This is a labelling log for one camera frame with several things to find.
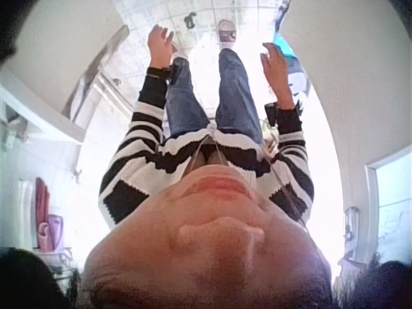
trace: blue jeans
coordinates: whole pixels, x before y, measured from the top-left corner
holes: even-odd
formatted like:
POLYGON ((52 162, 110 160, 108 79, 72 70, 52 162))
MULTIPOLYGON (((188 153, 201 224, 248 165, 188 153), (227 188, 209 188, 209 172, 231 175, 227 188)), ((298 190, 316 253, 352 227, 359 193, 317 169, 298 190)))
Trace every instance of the blue jeans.
MULTIPOLYGON (((171 136, 204 129, 209 124, 205 111, 193 93, 189 61, 176 58, 177 78, 169 85, 166 113, 171 136)), ((216 124, 224 133, 241 133, 257 144, 263 141, 258 111, 250 93, 246 69, 239 56, 224 49, 219 56, 220 103, 216 111, 216 124)))

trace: black and white striped sweater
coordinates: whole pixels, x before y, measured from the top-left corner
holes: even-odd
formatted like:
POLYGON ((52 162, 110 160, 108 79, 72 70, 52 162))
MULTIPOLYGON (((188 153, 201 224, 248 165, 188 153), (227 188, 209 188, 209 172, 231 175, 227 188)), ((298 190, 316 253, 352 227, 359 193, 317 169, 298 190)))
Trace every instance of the black and white striped sweater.
POLYGON ((111 160, 100 187, 99 207, 112 229, 146 198, 178 182, 192 156, 211 136, 229 166, 239 171, 262 196, 283 209, 293 220, 307 221, 314 186, 307 164, 305 141, 297 111, 279 111, 279 153, 270 161, 297 206, 294 212, 281 190, 262 147, 248 136, 215 126, 172 136, 164 142, 167 85, 146 77, 126 137, 111 160))

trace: hand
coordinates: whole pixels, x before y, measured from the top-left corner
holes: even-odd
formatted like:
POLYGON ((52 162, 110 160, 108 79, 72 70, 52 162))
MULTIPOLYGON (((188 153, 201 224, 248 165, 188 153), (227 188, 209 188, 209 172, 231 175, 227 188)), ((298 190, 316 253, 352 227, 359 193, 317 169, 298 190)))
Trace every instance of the hand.
POLYGON ((277 105, 279 109, 294 109, 295 104, 288 83, 288 67, 282 51, 273 43, 263 43, 263 46, 269 51, 270 58, 261 53, 260 59, 265 77, 277 97, 277 105))
POLYGON ((172 40, 174 32, 166 37, 167 28, 158 25, 154 26, 149 34, 147 45, 150 49, 151 62, 150 67, 156 69, 168 68, 172 58, 172 40))

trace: black watch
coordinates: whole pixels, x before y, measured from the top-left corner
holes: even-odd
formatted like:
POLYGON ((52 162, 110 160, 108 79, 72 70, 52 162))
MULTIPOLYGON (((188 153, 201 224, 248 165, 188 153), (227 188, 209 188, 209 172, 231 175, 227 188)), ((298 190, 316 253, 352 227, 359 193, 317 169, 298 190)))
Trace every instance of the black watch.
POLYGON ((146 73, 148 76, 152 76, 157 79, 170 82, 173 78, 173 71, 174 71, 173 69, 174 69, 173 65, 168 68, 164 68, 164 69, 148 68, 146 73))

